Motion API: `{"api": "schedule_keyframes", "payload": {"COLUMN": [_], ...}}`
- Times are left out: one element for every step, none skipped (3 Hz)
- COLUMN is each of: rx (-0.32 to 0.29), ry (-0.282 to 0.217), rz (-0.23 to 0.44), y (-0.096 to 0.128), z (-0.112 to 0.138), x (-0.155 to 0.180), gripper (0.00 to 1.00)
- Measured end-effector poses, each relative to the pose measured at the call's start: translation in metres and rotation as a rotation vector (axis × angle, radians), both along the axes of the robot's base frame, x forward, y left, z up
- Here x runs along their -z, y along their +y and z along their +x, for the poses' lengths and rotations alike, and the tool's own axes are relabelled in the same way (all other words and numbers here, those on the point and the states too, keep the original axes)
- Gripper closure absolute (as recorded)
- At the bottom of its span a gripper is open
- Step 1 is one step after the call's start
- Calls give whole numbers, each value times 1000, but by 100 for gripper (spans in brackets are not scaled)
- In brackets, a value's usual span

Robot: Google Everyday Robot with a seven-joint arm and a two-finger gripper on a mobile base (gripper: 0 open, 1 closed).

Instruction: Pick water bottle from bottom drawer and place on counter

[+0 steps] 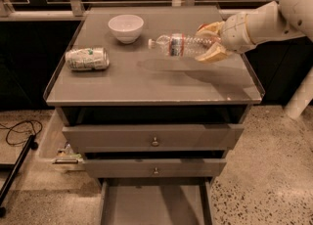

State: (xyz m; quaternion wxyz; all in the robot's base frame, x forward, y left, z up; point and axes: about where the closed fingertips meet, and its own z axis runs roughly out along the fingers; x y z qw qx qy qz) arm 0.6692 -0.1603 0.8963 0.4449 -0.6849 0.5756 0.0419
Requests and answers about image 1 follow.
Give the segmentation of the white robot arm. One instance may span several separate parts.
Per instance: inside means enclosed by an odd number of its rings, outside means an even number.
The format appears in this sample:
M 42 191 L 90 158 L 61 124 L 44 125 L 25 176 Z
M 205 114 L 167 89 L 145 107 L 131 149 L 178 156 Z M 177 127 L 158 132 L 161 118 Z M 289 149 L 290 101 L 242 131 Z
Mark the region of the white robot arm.
M 252 11 L 243 11 L 223 22 L 203 24 L 196 36 L 213 37 L 208 50 L 196 56 L 203 63 L 214 63 L 257 45 L 306 36 L 313 40 L 313 0 L 279 0 Z

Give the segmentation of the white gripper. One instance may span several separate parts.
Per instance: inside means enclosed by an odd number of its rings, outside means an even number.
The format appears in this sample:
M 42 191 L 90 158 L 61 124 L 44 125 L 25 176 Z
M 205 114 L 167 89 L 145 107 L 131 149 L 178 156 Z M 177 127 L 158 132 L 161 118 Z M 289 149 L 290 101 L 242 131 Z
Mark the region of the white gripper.
M 202 63 L 215 63 L 232 55 L 232 52 L 243 54 L 256 45 L 251 41 L 247 26 L 247 14 L 238 13 L 227 21 L 207 23 L 206 29 L 196 32 L 196 36 L 215 36 L 221 38 L 220 43 L 214 43 L 204 54 L 196 56 Z

